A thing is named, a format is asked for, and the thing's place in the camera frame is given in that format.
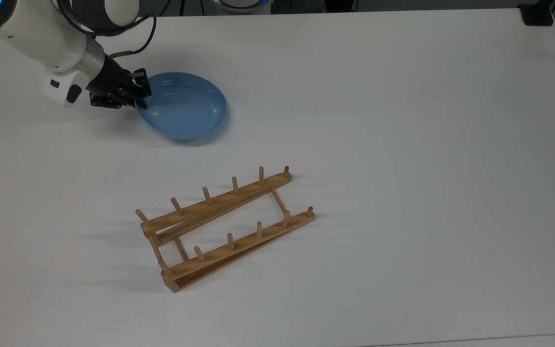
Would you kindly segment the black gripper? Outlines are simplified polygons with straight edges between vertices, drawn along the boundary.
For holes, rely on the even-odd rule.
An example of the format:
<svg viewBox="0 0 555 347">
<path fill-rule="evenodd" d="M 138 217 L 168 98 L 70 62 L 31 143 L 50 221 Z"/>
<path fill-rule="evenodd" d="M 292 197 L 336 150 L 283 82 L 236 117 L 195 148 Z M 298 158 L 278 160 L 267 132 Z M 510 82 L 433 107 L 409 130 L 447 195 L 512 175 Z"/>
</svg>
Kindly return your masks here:
<svg viewBox="0 0 555 347">
<path fill-rule="evenodd" d="M 90 103 L 94 107 L 147 109 L 147 98 L 152 96 L 147 70 L 140 68 L 130 74 L 117 62 L 105 57 L 98 75 L 90 81 Z"/>
</svg>

